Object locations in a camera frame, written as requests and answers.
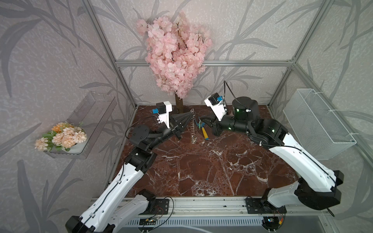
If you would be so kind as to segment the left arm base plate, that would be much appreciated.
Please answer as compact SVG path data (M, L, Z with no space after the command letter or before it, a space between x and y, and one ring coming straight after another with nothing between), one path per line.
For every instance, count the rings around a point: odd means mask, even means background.
M140 215L166 215L169 212L170 200L168 198L156 198L150 201L146 210Z

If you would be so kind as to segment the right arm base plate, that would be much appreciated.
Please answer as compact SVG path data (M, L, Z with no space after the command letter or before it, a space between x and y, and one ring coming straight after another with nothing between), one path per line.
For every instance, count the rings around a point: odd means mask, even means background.
M275 207L261 198L246 197L245 205L248 214L286 214L285 206Z

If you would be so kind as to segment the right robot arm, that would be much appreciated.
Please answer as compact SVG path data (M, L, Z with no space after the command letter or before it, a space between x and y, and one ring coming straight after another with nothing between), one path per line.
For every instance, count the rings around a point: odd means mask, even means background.
M205 99L214 116L204 116L213 135L224 131L245 134L255 144L279 156L300 176L294 183L281 188L268 188L256 203L264 212L276 211L286 205L302 204L313 210L324 210L340 204L344 174L331 170L307 152L275 119L260 116L256 100L239 97L232 102L232 114L223 96L215 93Z

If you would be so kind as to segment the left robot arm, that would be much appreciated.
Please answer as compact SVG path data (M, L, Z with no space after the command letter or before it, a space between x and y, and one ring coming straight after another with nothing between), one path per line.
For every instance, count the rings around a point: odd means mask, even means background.
M132 187L146 174L157 154L153 149L182 133L192 120L191 112L169 117L169 126L152 131L146 125L134 127L130 142L134 148L125 158L122 168L103 194L80 216L72 216L65 227L69 233L116 233L135 216L152 210L155 195L147 190L139 192L130 202L120 203Z

